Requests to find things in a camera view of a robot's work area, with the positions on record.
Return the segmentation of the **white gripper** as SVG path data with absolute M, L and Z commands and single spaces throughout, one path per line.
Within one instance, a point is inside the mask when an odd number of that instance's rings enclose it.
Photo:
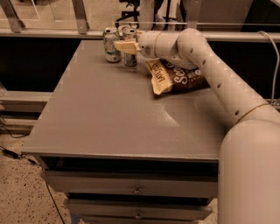
M 160 34 L 160 31 L 142 31 L 137 30 L 136 35 L 138 43 L 136 41 L 117 40 L 114 42 L 115 48 L 118 51 L 128 54 L 137 54 L 140 52 L 146 58 L 156 58 L 156 40 Z

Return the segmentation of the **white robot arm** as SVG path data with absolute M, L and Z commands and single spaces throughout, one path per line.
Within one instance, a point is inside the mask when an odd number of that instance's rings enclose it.
M 218 170 L 218 224 L 279 224 L 280 113 L 219 58 L 202 32 L 146 31 L 116 49 L 197 67 L 230 119 Z

